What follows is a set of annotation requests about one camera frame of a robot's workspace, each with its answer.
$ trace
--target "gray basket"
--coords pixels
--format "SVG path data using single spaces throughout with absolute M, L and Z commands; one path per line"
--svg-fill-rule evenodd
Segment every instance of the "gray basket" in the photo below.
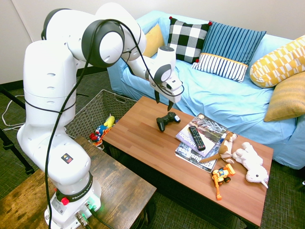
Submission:
M 121 95 L 101 90 L 75 115 L 73 121 L 66 126 L 66 132 L 73 137 L 83 136 L 89 140 L 90 133 L 94 133 L 98 126 L 104 124 L 109 114 L 113 115 L 116 120 L 121 119 L 136 102 Z M 120 152 L 111 148 L 111 154 L 114 158 L 118 158 Z

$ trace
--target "white wall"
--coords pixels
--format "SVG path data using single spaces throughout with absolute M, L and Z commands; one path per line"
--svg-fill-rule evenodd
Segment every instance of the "white wall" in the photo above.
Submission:
M 152 10 L 160 10 L 252 30 L 266 30 L 267 34 L 289 39 L 305 34 L 305 0 L 0 0 L 0 29 L 1 34 L 5 33 L 5 39 L 0 39 L 1 49 L 4 46 L 5 51 L 5 57 L 1 51 L 0 67 L 5 68 L 6 74 L 16 76 L 4 79 L 1 75 L 0 84 L 22 79 L 23 60 L 20 57 L 24 56 L 24 46 L 30 42 L 24 27 L 21 28 L 20 19 L 13 12 L 12 2 L 34 41 L 41 39 L 45 17 L 51 10 L 70 8 L 95 14 L 107 2 L 121 4 L 135 19 Z M 6 24 L 12 21 L 19 24 L 8 27 Z M 8 56 L 14 61 L 6 61 Z
M 0 84 L 23 76 L 23 58 L 31 43 L 12 2 L 0 0 Z
M 213 20 L 295 39 L 305 34 L 304 0 L 13 0 L 35 40 L 46 15 L 56 8 L 95 14 L 107 2 L 122 5 L 134 18 L 152 10 Z

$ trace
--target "black remote control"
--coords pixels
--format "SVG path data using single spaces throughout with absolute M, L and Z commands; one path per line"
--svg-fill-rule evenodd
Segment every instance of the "black remote control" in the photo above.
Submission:
M 193 136 L 194 142 L 198 148 L 199 151 L 205 150 L 205 145 L 199 135 L 199 132 L 195 126 L 190 126 L 189 130 Z

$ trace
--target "couch cover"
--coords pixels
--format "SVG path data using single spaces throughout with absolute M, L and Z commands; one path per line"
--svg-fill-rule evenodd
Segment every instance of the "couch cover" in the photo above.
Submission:
M 186 23 L 208 23 L 161 11 L 152 11 L 137 22 L 145 34 L 159 24 L 166 45 L 170 16 Z M 228 130 L 273 148 L 273 159 L 280 164 L 301 169 L 305 166 L 305 115 L 283 121 L 264 122 L 274 88 L 260 88 L 249 76 L 250 67 L 256 60 L 290 41 L 266 34 L 254 53 L 242 83 L 192 69 L 190 63 L 177 60 L 175 73 L 183 82 L 185 91 L 174 108 L 194 116 L 200 112 L 204 113 L 226 126 Z M 149 82 L 132 75 L 123 60 L 108 68 L 108 73 L 112 89 L 116 93 L 135 100 L 142 96 L 154 99 L 154 90 L 149 86 Z M 160 96 L 160 99 L 162 103 L 168 104 L 168 100 L 163 96 Z

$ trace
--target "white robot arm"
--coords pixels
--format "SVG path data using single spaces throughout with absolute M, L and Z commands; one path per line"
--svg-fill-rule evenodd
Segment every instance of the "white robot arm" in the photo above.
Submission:
M 171 103 L 180 100 L 182 84 L 173 73 L 175 53 L 171 48 L 160 48 L 155 60 L 143 57 L 146 63 L 142 61 L 145 35 L 118 4 L 107 3 L 96 15 L 54 10 L 42 36 L 47 40 L 30 44 L 25 53 L 26 123 L 17 139 L 24 153 L 57 187 L 51 209 L 45 211 L 49 227 L 74 229 L 80 225 L 76 224 L 80 212 L 91 215 L 85 203 L 96 209 L 101 206 L 101 186 L 89 172 L 91 160 L 64 129 L 75 116 L 76 91 L 71 92 L 77 85 L 79 61 L 108 67 L 122 57 L 136 76 L 148 80 Z
M 163 46 L 156 59 L 142 57 L 146 37 L 135 19 L 116 3 L 102 5 L 95 15 L 55 10 L 45 22 L 44 36 L 49 41 L 64 39 L 76 59 L 87 61 L 91 38 L 98 24 L 102 25 L 96 32 L 90 64 L 109 67 L 122 58 L 135 76 L 150 82 L 157 102 L 158 93 L 169 99 L 168 110 L 180 101 L 182 83 L 174 73 L 174 49 Z

